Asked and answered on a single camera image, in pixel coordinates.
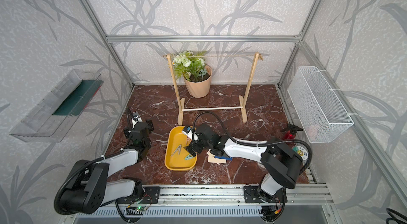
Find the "blue postcard white characters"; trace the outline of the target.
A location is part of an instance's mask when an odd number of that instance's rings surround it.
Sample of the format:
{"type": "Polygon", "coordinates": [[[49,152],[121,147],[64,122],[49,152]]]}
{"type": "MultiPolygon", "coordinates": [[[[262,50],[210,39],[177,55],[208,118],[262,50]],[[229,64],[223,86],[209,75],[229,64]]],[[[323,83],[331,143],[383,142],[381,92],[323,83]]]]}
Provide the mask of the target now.
{"type": "Polygon", "coordinates": [[[230,161],[233,160],[233,158],[231,158],[231,157],[222,157],[222,156],[214,156],[214,158],[216,158],[216,159],[223,159],[223,160],[230,160],[230,161]]]}

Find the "teal clothespin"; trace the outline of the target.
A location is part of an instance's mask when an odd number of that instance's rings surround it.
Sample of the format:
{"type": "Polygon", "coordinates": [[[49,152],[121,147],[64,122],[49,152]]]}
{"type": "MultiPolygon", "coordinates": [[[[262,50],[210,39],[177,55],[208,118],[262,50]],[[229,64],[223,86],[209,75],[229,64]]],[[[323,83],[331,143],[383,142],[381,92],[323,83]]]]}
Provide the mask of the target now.
{"type": "Polygon", "coordinates": [[[195,157],[194,156],[192,156],[191,154],[188,154],[185,158],[184,158],[184,160],[190,160],[190,159],[194,159],[195,157]]]}

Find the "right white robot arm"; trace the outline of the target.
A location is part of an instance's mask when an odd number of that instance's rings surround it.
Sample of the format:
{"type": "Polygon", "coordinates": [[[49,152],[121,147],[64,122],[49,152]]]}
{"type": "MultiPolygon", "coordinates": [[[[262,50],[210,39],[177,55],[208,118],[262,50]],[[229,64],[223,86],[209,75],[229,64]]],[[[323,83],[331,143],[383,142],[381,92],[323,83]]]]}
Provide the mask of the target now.
{"type": "Polygon", "coordinates": [[[193,125],[184,126],[182,133],[191,142],[185,150],[195,157],[208,149],[211,154],[220,158],[244,158],[262,164],[268,173],[258,186],[258,197],[263,202],[271,202],[287,189],[294,189],[298,177],[309,167],[313,152],[310,145],[302,140],[249,141],[233,137],[218,115],[205,111],[194,119],[193,125]],[[212,115],[220,123],[225,135],[218,135],[206,123],[196,126],[202,115],[212,115]]]}

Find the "cream postcard red characters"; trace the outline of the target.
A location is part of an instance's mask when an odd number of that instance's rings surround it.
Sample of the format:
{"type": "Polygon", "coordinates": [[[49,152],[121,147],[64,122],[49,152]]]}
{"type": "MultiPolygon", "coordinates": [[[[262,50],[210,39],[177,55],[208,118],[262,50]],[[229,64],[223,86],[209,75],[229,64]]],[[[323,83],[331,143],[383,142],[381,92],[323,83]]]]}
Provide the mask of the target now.
{"type": "Polygon", "coordinates": [[[209,163],[226,164],[226,160],[225,160],[225,159],[216,158],[216,156],[213,155],[213,154],[211,154],[210,152],[207,152],[206,154],[208,155],[208,162],[209,162],[209,163]]]}

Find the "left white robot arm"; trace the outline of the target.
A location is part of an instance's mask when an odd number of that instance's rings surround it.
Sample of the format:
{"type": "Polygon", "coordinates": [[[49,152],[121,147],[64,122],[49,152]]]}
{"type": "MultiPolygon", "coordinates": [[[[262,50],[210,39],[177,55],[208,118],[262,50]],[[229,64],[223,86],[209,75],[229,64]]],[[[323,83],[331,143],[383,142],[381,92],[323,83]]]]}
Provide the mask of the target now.
{"type": "Polygon", "coordinates": [[[124,130],[127,138],[125,147],[108,156],[77,161],[56,193],[54,209],[57,213],[92,214],[101,206],[117,203],[121,198],[137,202],[145,197],[146,192],[140,179],[108,180],[118,171],[141,162],[152,145],[149,135],[154,131],[153,122],[143,121],[138,113],[129,109],[126,117],[128,126],[124,130]]]}

